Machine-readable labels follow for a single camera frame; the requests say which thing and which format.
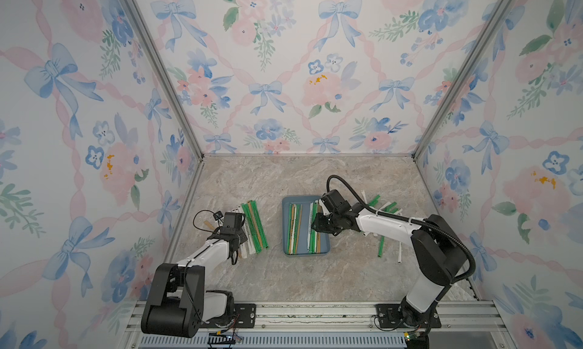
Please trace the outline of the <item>blue plastic storage tray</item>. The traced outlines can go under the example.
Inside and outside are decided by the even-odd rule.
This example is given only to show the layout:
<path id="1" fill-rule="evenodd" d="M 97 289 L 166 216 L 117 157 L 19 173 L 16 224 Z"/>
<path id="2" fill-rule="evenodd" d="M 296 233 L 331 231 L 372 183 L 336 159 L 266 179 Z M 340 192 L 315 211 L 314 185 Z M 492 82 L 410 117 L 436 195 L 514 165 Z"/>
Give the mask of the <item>blue plastic storage tray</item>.
<path id="1" fill-rule="evenodd" d="M 299 256 L 323 256 L 331 251 L 331 245 L 329 242 L 329 235 L 316 232 L 315 239 L 315 252 L 308 252 L 308 224 L 311 211 L 311 203 L 318 203 L 319 196 L 295 196 L 295 197 L 285 197 L 282 200 L 282 242 L 283 242 L 283 253 L 286 256 L 299 257 Z M 288 255 L 287 251 L 287 240 L 288 240 L 288 212 L 289 206 L 291 204 L 301 204 L 302 205 L 302 226 L 300 230 L 300 238 L 298 243 L 298 254 Z"/>

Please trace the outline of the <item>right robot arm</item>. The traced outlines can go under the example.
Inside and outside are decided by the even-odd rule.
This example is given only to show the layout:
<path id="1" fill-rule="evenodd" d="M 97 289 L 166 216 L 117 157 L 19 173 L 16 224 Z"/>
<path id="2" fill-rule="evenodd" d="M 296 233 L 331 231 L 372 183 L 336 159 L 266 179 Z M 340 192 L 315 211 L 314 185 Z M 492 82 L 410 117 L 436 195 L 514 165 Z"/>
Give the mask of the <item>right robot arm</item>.
<path id="1" fill-rule="evenodd" d="M 421 274 L 392 313 L 395 328 L 430 328 L 438 303 L 455 283 L 472 276 L 477 267 L 472 252 L 438 215 L 406 218 L 357 204 L 346 210 L 322 209 L 311 227 L 334 236 L 345 230 L 377 234 L 414 250 Z"/>

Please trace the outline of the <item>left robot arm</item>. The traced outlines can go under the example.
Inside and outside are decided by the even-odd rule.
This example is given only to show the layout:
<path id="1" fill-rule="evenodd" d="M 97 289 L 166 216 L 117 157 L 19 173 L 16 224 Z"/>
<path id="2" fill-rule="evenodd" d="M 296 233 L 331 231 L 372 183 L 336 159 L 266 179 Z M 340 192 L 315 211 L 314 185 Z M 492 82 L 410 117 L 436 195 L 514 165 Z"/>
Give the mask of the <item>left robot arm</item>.
<path id="1" fill-rule="evenodd" d="M 238 313 L 232 292 L 207 290 L 206 278 L 224 262 L 237 264 L 239 250 L 247 243 L 244 223 L 241 212 L 227 212 L 195 253 L 158 266 L 142 313 L 141 332 L 192 338 L 204 326 L 235 326 Z"/>

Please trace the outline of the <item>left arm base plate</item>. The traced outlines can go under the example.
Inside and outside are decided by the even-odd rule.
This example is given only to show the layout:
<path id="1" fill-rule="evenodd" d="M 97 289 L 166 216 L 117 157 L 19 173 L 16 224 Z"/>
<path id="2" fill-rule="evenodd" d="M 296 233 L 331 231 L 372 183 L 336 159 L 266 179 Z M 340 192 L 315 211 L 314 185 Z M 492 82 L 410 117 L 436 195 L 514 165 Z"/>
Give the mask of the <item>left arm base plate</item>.
<path id="1" fill-rule="evenodd" d="M 228 304 L 223 315 L 203 321 L 200 329 L 253 329 L 257 318 L 255 303 Z"/>

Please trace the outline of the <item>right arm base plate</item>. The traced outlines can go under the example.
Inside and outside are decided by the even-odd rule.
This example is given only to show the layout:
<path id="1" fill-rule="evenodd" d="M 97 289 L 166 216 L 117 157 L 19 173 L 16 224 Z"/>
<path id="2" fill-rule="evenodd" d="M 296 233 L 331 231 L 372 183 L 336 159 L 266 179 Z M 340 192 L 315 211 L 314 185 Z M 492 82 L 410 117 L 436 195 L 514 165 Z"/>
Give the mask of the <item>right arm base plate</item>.
<path id="1" fill-rule="evenodd" d="M 431 305 L 428 311 L 418 312 L 407 303 L 378 303 L 374 306 L 375 325 L 382 330 L 389 329 L 440 329 L 442 327 L 437 306 Z"/>

